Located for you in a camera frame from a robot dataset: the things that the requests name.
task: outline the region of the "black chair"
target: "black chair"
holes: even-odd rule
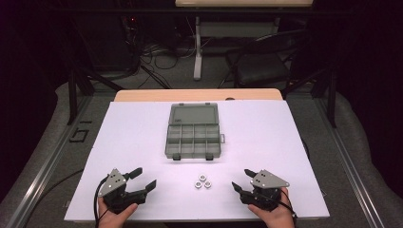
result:
[[[291,71],[286,63],[311,41],[309,31],[299,29],[260,37],[244,47],[228,50],[225,59],[229,71],[219,88],[234,76],[234,87],[263,87],[284,82],[288,86]]]

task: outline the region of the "human hand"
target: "human hand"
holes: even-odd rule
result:
[[[136,211],[138,205],[136,203],[128,206],[119,215],[107,210],[104,198],[98,198],[98,215],[100,217],[99,228],[122,228],[125,221]]]
[[[287,188],[282,187],[281,190],[288,196]],[[281,193],[281,202],[290,206],[290,202],[284,193]],[[249,204],[248,209],[262,219],[268,228],[294,228],[290,210],[280,204],[271,212],[262,210],[253,204]]]

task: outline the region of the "dark background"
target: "dark background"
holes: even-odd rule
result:
[[[93,4],[89,0],[70,1],[71,4],[79,2]],[[173,1],[163,2],[172,5]],[[337,91],[350,101],[361,121],[368,136],[374,165],[385,182],[403,197],[403,177],[400,175],[403,165],[403,107],[400,101],[403,90],[403,18],[400,13],[403,9],[397,1],[383,1],[381,5],[373,2],[370,14],[356,28],[353,48],[340,62]],[[318,10],[345,10],[365,3],[369,1],[318,0],[315,7]],[[82,17],[76,21],[78,24],[73,24],[64,16],[44,14],[32,1],[2,1],[1,4],[0,91],[5,105],[1,108],[0,171],[7,175],[2,179],[0,200],[18,178],[48,125],[57,103],[54,91],[67,81],[70,72],[66,54],[73,56],[77,63],[92,68],[98,64],[125,69],[133,61],[132,53],[122,45],[124,34],[116,17],[103,19],[103,23],[92,21],[89,24]],[[170,34],[165,40],[167,46],[174,46],[177,42],[177,34],[174,34],[177,31],[173,27],[176,25],[179,28],[183,23],[178,19],[164,20],[163,25],[169,25],[165,31]],[[327,60],[336,52],[336,44],[348,22],[308,21],[321,60]],[[144,18],[144,23],[160,26],[161,20]],[[106,40],[97,40],[96,32],[113,35],[107,36]],[[83,34],[89,39],[83,40]],[[155,39],[163,42],[157,35]],[[62,47],[58,42],[60,40],[67,44]],[[96,55],[101,58],[120,55],[124,56],[123,59],[97,62],[88,46],[96,52],[100,44],[119,47]]]

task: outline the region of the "gray carpet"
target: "gray carpet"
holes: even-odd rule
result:
[[[169,59],[170,57],[160,56],[159,58],[166,58],[165,60],[159,59],[160,63],[166,64],[166,67],[173,66],[174,62]],[[175,67],[169,70],[155,69],[174,88],[217,87],[227,70],[221,57],[204,58],[202,78],[199,82],[194,82],[192,78],[193,64],[194,58],[191,57],[180,59]],[[126,88],[137,88],[147,78],[146,74],[139,72],[135,76],[115,82]],[[114,96],[110,88],[99,83],[94,83],[94,85],[97,93],[91,98],[89,106],[77,125],[80,130],[88,130],[86,140],[85,142],[68,142],[63,146],[63,156],[48,180],[45,191],[58,180],[84,168],[86,164],[86,158],[95,141],[108,104]],[[227,83],[225,86],[230,87],[231,83]],[[141,88],[161,87],[149,78]],[[32,154],[20,178],[1,203],[1,227],[6,227],[9,224],[10,218],[27,193],[42,164],[49,153],[57,147],[66,129],[68,120],[67,85],[62,85],[57,93],[59,103],[47,131],[38,143],[38,147]],[[308,145],[311,164],[320,188],[327,194],[324,198],[331,215],[330,218],[318,220],[299,220],[298,227],[370,227],[340,162],[337,146],[326,127],[326,120],[323,120],[322,115],[320,115],[321,109],[317,105],[317,100],[310,98],[306,93],[295,93],[287,98],[287,102],[301,138]],[[365,133],[348,102],[341,96],[337,97],[336,123],[346,148],[351,152],[352,160],[359,171],[359,175],[371,190],[370,195],[374,198],[374,204],[378,208],[385,227],[403,227],[402,218],[399,216],[403,215],[402,199],[391,193],[372,166]],[[67,211],[66,202],[71,200],[79,179],[80,174],[51,190],[38,204],[29,220],[28,227],[93,227],[93,224],[90,223],[63,221]],[[127,227],[158,228],[164,226],[161,223],[136,223],[127,224]]]

